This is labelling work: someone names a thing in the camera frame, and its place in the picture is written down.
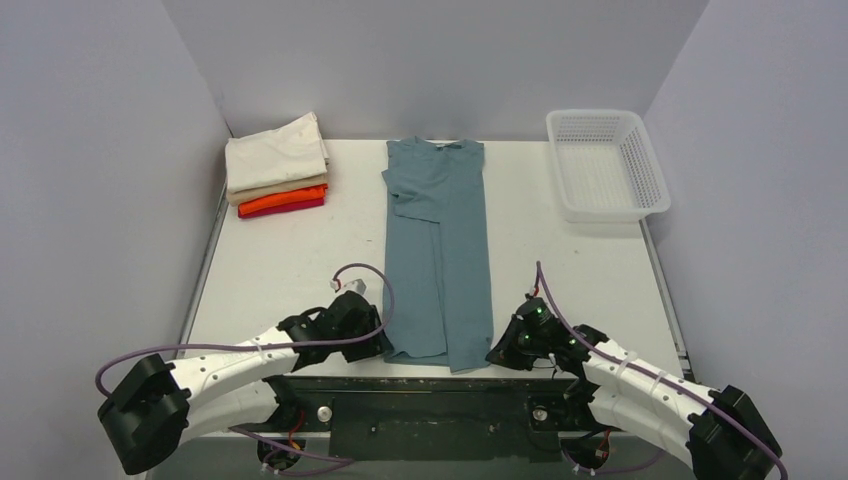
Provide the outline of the teal blue t-shirt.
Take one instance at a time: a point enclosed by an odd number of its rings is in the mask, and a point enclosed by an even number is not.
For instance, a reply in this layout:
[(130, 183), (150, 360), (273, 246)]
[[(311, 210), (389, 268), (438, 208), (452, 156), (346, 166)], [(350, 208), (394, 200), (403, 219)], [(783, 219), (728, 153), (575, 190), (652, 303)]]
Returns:
[(453, 373), (485, 368), (494, 315), (484, 146), (410, 137), (388, 142), (387, 154), (390, 360)]

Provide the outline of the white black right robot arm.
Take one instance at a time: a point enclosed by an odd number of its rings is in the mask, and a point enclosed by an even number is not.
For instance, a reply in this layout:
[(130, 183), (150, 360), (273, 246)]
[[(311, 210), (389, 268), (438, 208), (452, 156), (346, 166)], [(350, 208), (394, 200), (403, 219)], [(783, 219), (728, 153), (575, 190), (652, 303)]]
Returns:
[(565, 413), (577, 428), (630, 433), (672, 455), (698, 479), (764, 479), (782, 449), (753, 400), (672, 375), (589, 325), (569, 326), (540, 297), (529, 297), (488, 353), (490, 363), (531, 370), (550, 360), (574, 375)]

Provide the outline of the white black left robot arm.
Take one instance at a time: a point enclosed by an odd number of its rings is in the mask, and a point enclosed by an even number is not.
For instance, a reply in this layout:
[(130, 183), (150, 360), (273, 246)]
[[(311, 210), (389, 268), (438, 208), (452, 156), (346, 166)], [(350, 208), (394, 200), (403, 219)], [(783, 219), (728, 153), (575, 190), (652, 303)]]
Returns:
[(104, 394), (97, 412), (124, 472), (144, 473), (197, 436), (243, 424), (292, 426), (298, 402), (271, 377), (324, 362), (339, 352), (355, 362), (385, 353), (392, 315), (355, 291), (328, 307), (291, 315), (236, 345), (195, 344), (197, 356), (166, 361), (162, 348), (132, 353), (135, 364)]

